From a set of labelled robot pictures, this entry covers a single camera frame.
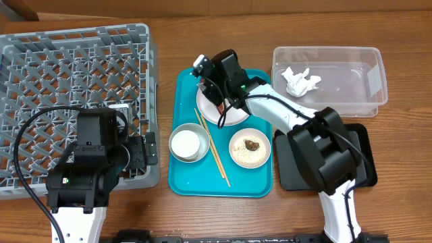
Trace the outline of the grey round bowl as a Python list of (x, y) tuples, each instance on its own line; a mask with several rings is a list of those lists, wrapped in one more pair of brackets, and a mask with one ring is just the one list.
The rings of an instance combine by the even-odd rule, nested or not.
[[(179, 157), (177, 157), (176, 155), (174, 155), (174, 153), (171, 150), (171, 139), (172, 137), (178, 133), (179, 131), (182, 130), (190, 130), (195, 132), (200, 140), (200, 148), (199, 148), (199, 152), (196, 158), (191, 159), (191, 160), (185, 160), (185, 159), (181, 159)], [(173, 130), (173, 132), (171, 133), (171, 136), (169, 138), (169, 149), (171, 154), (179, 161), (184, 162), (184, 163), (195, 163), (197, 161), (199, 161), (200, 159), (202, 159), (208, 152), (209, 150), (209, 146), (210, 146), (210, 140), (209, 140), (209, 135), (207, 133), (207, 131), (199, 124), (194, 124), (194, 123), (186, 123), (186, 124), (182, 124), (180, 126), (178, 126), (177, 128), (175, 128)]]

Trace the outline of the brown food scrap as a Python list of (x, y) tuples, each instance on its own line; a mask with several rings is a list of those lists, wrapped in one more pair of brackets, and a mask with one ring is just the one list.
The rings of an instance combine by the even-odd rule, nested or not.
[(260, 144), (252, 140), (245, 140), (244, 144), (249, 151), (257, 151), (260, 148)]

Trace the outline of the small pink bowl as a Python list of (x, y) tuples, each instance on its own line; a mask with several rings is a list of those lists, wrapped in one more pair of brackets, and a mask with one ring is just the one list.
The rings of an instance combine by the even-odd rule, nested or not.
[(271, 143), (261, 131), (244, 128), (232, 136), (229, 154), (240, 167), (255, 169), (264, 165), (270, 158)]

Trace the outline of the red snack wrapper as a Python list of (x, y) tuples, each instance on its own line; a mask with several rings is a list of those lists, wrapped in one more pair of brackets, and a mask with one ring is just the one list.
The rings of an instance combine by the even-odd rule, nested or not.
[(213, 81), (202, 77), (200, 79), (200, 90), (205, 98), (216, 106), (221, 115), (225, 110), (225, 100), (220, 88)]

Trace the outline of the white paper cup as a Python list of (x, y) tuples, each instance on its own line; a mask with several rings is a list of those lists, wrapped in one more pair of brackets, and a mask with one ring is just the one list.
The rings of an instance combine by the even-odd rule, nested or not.
[(198, 135), (190, 130), (182, 130), (171, 139), (171, 150), (177, 157), (191, 160), (197, 157), (200, 148)]

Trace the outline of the pile of white rice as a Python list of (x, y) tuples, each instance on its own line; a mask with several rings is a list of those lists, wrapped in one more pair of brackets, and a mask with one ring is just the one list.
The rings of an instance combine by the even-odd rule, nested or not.
[[(249, 151), (244, 144), (245, 140), (252, 140), (260, 144), (257, 151)], [(243, 167), (258, 167), (266, 161), (267, 151), (264, 142), (256, 136), (242, 136), (234, 143), (232, 149), (234, 161)]]

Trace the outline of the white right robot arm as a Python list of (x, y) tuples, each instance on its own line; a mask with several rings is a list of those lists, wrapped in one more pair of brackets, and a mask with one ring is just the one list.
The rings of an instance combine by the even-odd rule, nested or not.
[(246, 77), (238, 85), (202, 77), (198, 87), (208, 101), (223, 107), (222, 117), (231, 109), (241, 109), (286, 133), (299, 174), (319, 195), (327, 240), (360, 242), (364, 238), (356, 219), (354, 189), (368, 183), (368, 179), (358, 182), (358, 167), (370, 166), (336, 110), (297, 105), (257, 77)]

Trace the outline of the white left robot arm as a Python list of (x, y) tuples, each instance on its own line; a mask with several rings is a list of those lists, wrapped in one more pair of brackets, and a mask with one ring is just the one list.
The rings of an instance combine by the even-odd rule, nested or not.
[(77, 137), (47, 177), (53, 242), (98, 242), (111, 191), (159, 182), (159, 133), (132, 136), (131, 121), (112, 108), (78, 112)]

